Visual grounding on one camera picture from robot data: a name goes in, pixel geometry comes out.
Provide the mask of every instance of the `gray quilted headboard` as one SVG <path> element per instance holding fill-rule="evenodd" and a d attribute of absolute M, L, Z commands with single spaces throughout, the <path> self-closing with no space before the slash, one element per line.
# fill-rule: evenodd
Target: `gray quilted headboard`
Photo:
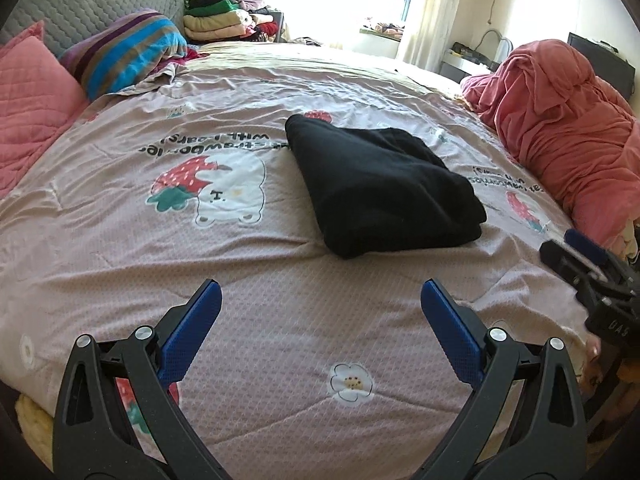
<path fill-rule="evenodd" d="M 184 0 L 20 0 L 0 30 L 0 44 L 45 20 L 44 42 L 59 57 L 70 46 L 140 9 L 162 12 L 184 32 Z"/>

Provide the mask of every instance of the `black folded cloth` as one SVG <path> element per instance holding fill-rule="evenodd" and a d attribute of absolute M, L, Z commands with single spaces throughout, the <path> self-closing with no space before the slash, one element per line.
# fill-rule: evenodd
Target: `black folded cloth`
<path fill-rule="evenodd" d="M 213 4 L 218 4 L 222 0 L 188 0 L 188 9 L 197 9 L 199 7 L 209 7 Z"/>
<path fill-rule="evenodd" d="M 486 212 L 471 183 L 404 130 L 285 124 L 327 247 L 369 251 L 455 247 L 476 240 Z"/>

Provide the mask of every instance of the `bed sheet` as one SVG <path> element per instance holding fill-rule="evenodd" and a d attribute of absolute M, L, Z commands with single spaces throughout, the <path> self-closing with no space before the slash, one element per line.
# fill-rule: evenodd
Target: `bed sheet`
<path fill-rule="evenodd" d="M 98 100 L 0 202 L 4 382 L 53 413 L 78 335 L 126 337 L 211 277 L 223 309 L 175 397 L 229 473 L 395 480 L 470 392 L 421 313 L 425 280 L 514 338 L 561 337 L 580 364 L 585 313 L 538 259 L 568 219 L 472 114 L 426 90 L 438 77 L 309 47 L 217 48 L 154 91 Z M 284 133 L 307 112 L 419 136 L 473 183 L 482 237 L 329 253 Z"/>

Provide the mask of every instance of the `silver screw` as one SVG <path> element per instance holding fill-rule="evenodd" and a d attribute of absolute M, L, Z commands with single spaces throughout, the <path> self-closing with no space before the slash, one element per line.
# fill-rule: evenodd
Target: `silver screw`
<path fill-rule="evenodd" d="M 76 345 L 78 348 L 84 348 L 91 342 L 91 336 L 87 334 L 82 334 L 78 339 L 76 339 Z"/>
<path fill-rule="evenodd" d="M 549 341 L 549 344 L 556 350 L 562 350 L 564 348 L 562 339 L 558 339 L 557 337 L 552 337 L 551 341 Z"/>
<path fill-rule="evenodd" d="M 154 331 L 150 326 L 141 326 L 136 330 L 136 339 L 140 339 L 140 341 L 149 339 L 153 332 Z"/>
<path fill-rule="evenodd" d="M 492 328 L 489 336 L 495 341 L 505 341 L 507 339 L 507 333 L 501 328 Z"/>

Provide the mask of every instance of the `white flower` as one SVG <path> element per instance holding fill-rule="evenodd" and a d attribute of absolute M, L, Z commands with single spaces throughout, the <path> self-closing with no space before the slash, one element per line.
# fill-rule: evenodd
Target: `white flower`
<path fill-rule="evenodd" d="M 359 364 L 338 363 L 329 374 L 329 393 L 348 406 L 358 406 L 373 398 L 373 378 Z"/>

